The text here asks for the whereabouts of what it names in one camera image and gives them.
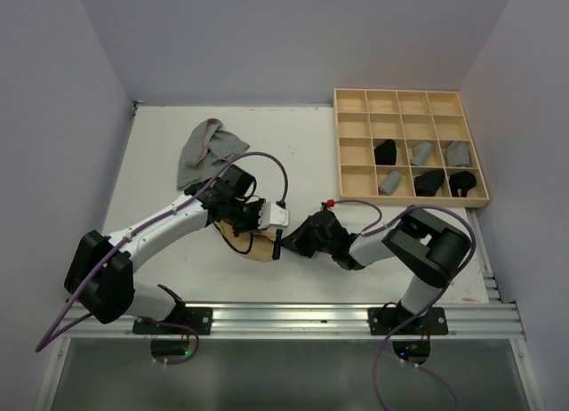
white table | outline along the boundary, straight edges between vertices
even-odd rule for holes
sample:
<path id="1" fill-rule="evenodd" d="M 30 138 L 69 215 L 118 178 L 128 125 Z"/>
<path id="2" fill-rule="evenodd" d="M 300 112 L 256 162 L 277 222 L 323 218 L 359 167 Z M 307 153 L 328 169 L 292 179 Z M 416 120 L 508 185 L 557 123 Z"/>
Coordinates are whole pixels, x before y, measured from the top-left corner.
<path id="1" fill-rule="evenodd" d="M 327 107 L 140 107 L 111 200 L 104 232 L 122 229 L 171 203 L 181 149 L 193 128 L 208 117 L 285 165 L 290 178 L 289 232 L 338 197 L 333 110 Z M 274 163 L 250 157 L 239 163 L 259 183 L 257 194 L 280 198 L 283 180 Z M 386 220 L 403 207 L 384 206 Z M 453 209 L 466 218 L 463 209 Z M 350 231 L 375 219 L 366 207 L 337 206 Z M 441 215 L 460 226 L 452 217 Z M 395 258 L 361 271 L 345 271 L 327 255 L 311 260 L 283 250 L 281 260 L 252 262 L 235 253 L 220 234 L 207 228 L 182 238 L 148 261 L 136 279 L 165 284 L 188 301 L 222 302 L 396 302 L 412 273 Z M 454 280 L 441 303 L 487 303 L 477 257 Z"/>

brown object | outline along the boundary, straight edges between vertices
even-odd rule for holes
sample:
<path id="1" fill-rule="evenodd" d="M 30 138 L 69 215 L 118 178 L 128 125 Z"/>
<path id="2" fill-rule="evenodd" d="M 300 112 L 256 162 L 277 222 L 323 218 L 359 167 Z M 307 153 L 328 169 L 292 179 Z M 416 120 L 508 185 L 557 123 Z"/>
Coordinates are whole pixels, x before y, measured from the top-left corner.
<path id="1" fill-rule="evenodd" d="M 340 196 L 358 197 L 380 205 L 436 204 L 481 207 L 490 201 L 469 126 L 456 92 L 335 89 L 338 171 Z M 396 144 L 395 165 L 376 165 L 373 149 L 385 140 Z M 413 148 L 427 141 L 433 151 L 424 165 L 411 165 Z M 469 147 L 471 167 L 452 167 L 446 151 L 453 141 Z M 417 196 L 413 179 L 441 169 L 443 186 L 433 197 Z M 378 186 L 392 171 L 401 182 L 391 195 L 380 195 Z M 453 197 L 449 177 L 468 171 L 477 185 L 467 197 Z"/>
<path id="2" fill-rule="evenodd" d="M 233 227 L 226 222 L 217 222 L 221 235 L 238 251 L 246 252 L 251 244 L 251 233 L 241 233 L 233 236 Z M 268 229 L 252 234 L 252 247 L 248 254 L 239 254 L 257 262 L 272 262 L 275 249 L 276 230 Z"/>

gray sock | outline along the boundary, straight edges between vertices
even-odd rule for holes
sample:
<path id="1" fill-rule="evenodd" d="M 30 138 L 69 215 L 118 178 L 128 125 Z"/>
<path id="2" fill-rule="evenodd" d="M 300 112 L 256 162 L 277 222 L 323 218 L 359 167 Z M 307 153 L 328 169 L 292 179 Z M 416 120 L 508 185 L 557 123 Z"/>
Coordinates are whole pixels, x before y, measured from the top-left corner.
<path id="1" fill-rule="evenodd" d="M 432 151 L 433 145 L 428 141 L 417 144 L 413 147 L 413 159 L 411 159 L 411 165 L 424 166 Z"/>
<path id="2" fill-rule="evenodd" d="M 453 141 L 446 151 L 449 166 L 470 166 L 470 150 L 466 142 Z"/>
<path id="3" fill-rule="evenodd" d="M 225 162 L 249 149 L 233 133 L 221 131 L 222 126 L 219 119 L 207 119 L 192 131 L 178 162 L 178 190 L 212 177 Z"/>
<path id="4" fill-rule="evenodd" d="M 380 195 L 390 196 L 401 182 L 401 173 L 399 171 L 391 171 L 385 180 L 381 182 L 378 192 Z"/>

wooden shelf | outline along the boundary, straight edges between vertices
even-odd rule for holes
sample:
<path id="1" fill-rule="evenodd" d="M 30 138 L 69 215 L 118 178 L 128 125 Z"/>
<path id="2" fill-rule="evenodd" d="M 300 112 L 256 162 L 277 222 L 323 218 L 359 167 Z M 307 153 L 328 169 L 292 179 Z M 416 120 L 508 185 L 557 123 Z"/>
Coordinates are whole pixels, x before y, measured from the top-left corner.
<path id="1" fill-rule="evenodd" d="M 466 207 L 490 200 L 458 93 L 336 89 L 334 107 L 342 197 L 381 205 Z M 385 140 L 395 141 L 395 165 L 375 165 L 373 149 Z M 411 165 L 413 148 L 424 141 L 432 144 L 432 152 L 424 165 Z M 469 146 L 470 166 L 448 166 L 446 154 L 454 141 Z M 433 169 L 444 170 L 443 185 L 434 197 L 416 196 L 414 178 Z M 401 182 L 390 196 L 380 195 L 378 187 L 392 171 L 401 173 Z M 449 178 L 463 171 L 473 173 L 477 185 L 466 197 L 453 197 Z"/>

shelf compartment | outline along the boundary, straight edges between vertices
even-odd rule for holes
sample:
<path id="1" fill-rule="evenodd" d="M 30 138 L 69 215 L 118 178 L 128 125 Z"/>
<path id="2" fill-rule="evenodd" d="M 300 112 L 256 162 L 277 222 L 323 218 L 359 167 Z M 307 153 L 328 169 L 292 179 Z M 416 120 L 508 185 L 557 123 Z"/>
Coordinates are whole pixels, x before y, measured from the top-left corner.
<path id="1" fill-rule="evenodd" d="M 397 92 L 399 110 L 401 113 L 412 115 L 430 115 L 427 93 Z"/>
<path id="2" fill-rule="evenodd" d="M 376 166 L 377 187 L 379 188 L 383 180 L 387 178 L 391 171 L 401 173 L 401 182 L 390 195 L 380 195 L 380 197 L 415 197 L 413 190 L 413 180 L 408 166 Z"/>
<path id="3" fill-rule="evenodd" d="M 367 91 L 370 113 L 399 113 L 395 91 Z"/>
<path id="4" fill-rule="evenodd" d="M 379 146 L 380 144 L 385 142 L 385 140 L 386 139 L 374 138 L 373 139 L 373 148 L 375 149 L 377 146 Z M 395 165 L 408 166 L 409 165 L 409 159 L 407 158 L 407 147 L 405 146 L 405 140 L 393 140 L 393 141 L 395 142 L 395 147 L 397 150 L 397 158 L 396 158 Z M 375 157 L 373 156 L 373 153 L 372 153 L 372 157 L 373 157 L 373 163 L 375 164 Z"/>
<path id="5" fill-rule="evenodd" d="M 469 146 L 470 166 L 448 166 L 448 162 L 446 161 L 446 152 L 448 150 L 448 147 L 455 141 L 462 141 L 467 146 Z M 474 151 L 474 146 L 472 145 L 472 141 L 441 140 L 439 143 L 441 145 L 441 156 L 443 157 L 443 163 L 445 164 L 445 166 L 448 166 L 449 168 L 452 168 L 452 169 L 457 168 L 457 169 L 462 169 L 462 170 L 478 169 L 479 168 L 477 157 L 476 157 L 476 152 Z"/>
<path id="6" fill-rule="evenodd" d="M 464 117 L 434 116 L 439 140 L 470 141 L 469 128 Z"/>
<path id="7" fill-rule="evenodd" d="M 336 110 L 339 112 L 365 113 L 367 103 L 365 91 L 356 89 L 336 90 Z"/>
<path id="8" fill-rule="evenodd" d="M 428 171 L 432 171 L 433 169 L 442 169 L 442 168 L 415 167 L 415 166 L 411 167 L 411 173 L 413 175 L 413 192 L 415 191 L 415 178 L 418 177 L 419 175 L 423 175 L 424 173 L 426 173 Z M 443 181 L 443 185 L 438 188 L 435 196 L 432 196 L 432 197 L 430 197 L 430 196 L 418 196 L 417 198 L 431 199 L 433 197 L 452 197 L 451 191 L 448 188 L 448 177 L 446 176 L 446 173 L 445 173 L 445 180 Z"/>
<path id="9" fill-rule="evenodd" d="M 377 197 L 377 181 L 373 166 L 341 166 L 343 197 Z"/>
<path id="10" fill-rule="evenodd" d="M 437 141 L 430 141 L 430 140 L 407 140 L 406 144 L 407 144 L 407 156 L 409 157 L 409 165 L 411 164 L 411 160 L 413 159 L 413 147 L 415 147 L 417 144 L 420 144 L 422 142 L 430 142 L 433 145 L 433 151 L 430 152 L 429 157 L 427 158 L 427 162 L 425 162 L 425 165 L 420 165 L 421 166 L 431 166 L 431 167 L 438 167 L 438 168 L 444 168 L 445 164 L 443 163 L 443 156 L 441 154 L 441 149 L 438 146 L 438 142 Z"/>
<path id="11" fill-rule="evenodd" d="M 427 93 L 433 115 L 462 116 L 461 102 L 457 93 Z"/>
<path id="12" fill-rule="evenodd" d="M 403 126 L 399 115 L 371 114 L 373 138 L 402 139 Z"/>
<path id="13" fill-rule="evenodd" d="M 366 113 L 338 113 L 338 136 L 369 138 L 370 125 Z"/>
<path id="14" fill-rule="evenodd" d="M 407 140 L 436 140 L 437 133 L 431 115 L 402 115 Z"/>
<path id="15" fill-rule="evenodd" d="M 375 165 L 372 140 L 340 138 L 340 165 Z"/>
<path id="16" fill-rule="evenodd" d="M 446 168 L 446 177 L 450 181 L 451 175 L 455 173 L 463 173 L 463 172 L 473 173 L 475 177 L 477 177 L 477 185 L 469 190 L 469 194 L 466 197 L 454 197 L 457 199 L 488 199 L 488 193 L 486 192 L 486 187 L 480 170 L 478 169 L 464 169 L 464 168 Z"/>

